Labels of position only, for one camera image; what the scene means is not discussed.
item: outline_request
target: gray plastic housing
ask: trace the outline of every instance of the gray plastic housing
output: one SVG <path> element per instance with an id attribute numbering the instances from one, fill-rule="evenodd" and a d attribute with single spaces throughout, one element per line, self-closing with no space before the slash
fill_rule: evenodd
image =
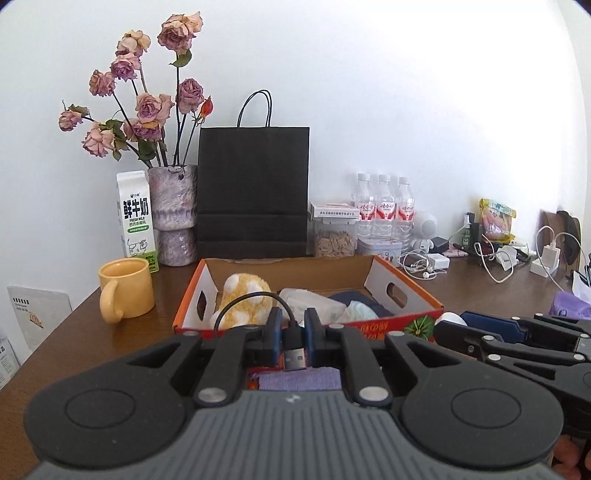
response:
<path id="1" fill-rule="evenodd" d="M 342 391 L 244 391 L 231 405 L 198 410 L 166 450 L 140 463 L 76 471 L 44 462 L 28 480 L 561 480 L 538 463 L 470 471 L 429 457 L 390 414 Z"/>

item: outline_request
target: circular pad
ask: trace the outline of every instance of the circular pad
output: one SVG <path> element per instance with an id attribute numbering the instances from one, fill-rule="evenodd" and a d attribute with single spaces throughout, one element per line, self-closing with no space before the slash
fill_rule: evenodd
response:
<path id="1" fill-rule="evenodd" d="M 501 390 L 475 388 L 459 393 L 452 400 L 452 412 L 466 425 L 480 429 L 500 429 L 521 415 L 519 402 Z"/>
<path id="2" fill-rule="evenodd" d="M 66 415 L 80 427 L 106 429 L 134 414 L 135 400 L 117 390 L 89 390 L 70 399 Z"/>
<path id="3" fill-rule="evenodd" d="M 24 424 L 41 459 L 108 469 L 169 445 L 183 427 L 185 408 L 163 372 L 114 362 L 39 392 Z"/>
<path id="4" fill-rule="evenodd" d="M 548 390 L 473 361 L 426 369 L 400 418 L 429 455 L 476 470 L 544 459 L 563 427 L 560 403 Z"/>

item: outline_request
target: wooden table surface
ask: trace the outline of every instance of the wooden table surface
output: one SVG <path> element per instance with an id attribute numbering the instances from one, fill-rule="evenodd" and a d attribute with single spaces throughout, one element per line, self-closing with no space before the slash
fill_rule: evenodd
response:
<path id="1" fill-rule="evenodd" d="M 0 480 L 24 476 L 38 463 L 22 426 L 29 399 L 41 388 L 172 334 L 172 322 L 196 265 L 161 267 L 154 274 L 156 307 L 143 317 L 107 325 L 99 313 L 99 291 L 88 297 L 25 362 L 0 391 Z M 500 266 L 492 269 L 502 278 Z M 557 288 L 531 274 L 528 267 L 495 284 L 482 267 L 466 258 L 452 259 L 449 272 L 421 285 L 446 311 L 476 310 L 496 316 L 547 313 Z"/>

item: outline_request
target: pink textured vase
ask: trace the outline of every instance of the pink textured vase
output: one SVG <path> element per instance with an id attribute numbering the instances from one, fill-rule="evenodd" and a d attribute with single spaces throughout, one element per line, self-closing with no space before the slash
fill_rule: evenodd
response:
<path id="1" fill-rule="evenodd" d="M 158 235 L 158 262 L 169 267 L 197 260 L 197 166 L 148 169 L 152 219 Z"/>

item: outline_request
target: plastic container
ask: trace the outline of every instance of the plastic container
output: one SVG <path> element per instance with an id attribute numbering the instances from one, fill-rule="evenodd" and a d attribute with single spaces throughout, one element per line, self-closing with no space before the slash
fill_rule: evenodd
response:
<path id="1" fill-rule="evenodd" d="M 357 254 L 376 255 L 397 267 L 399 266 L 398 259 L 402 254 L 402 243 L 378 238 L 360 238 L 357 243 Z"/>
<path id="2" fill-rule="evenodd" d="M 357 248 L 359 209 L 344 203 L 311 203 L 315 257 L 352 257 Z"/>
<path id="3" fill-rule="evenodd" d="M 380 175 L 378 181 L 372 237 L 390 240 L 396 217 L 396 198 L 390 191 L 390 175 Z"/>
<path id="4" fill-rule="evenodd" d="M 357 175 L 357 189 L 353 194 L 353 207 L 359 209 L 359 225 L 357 235 L 360 238 L 370 238 L 372 221 L 375 215 L 375 196 L 369 184 L 369 173 Z"/>
<path id="5" fill-rule="evenodd" d="M 395 237 L 402 242 L 402 251 L 411 250 L 411 230 L 414 218 L 414 195 L 410 189 L 410 182 L 406 177 L 400 177 L 400 197 L 396 211 Z"/>

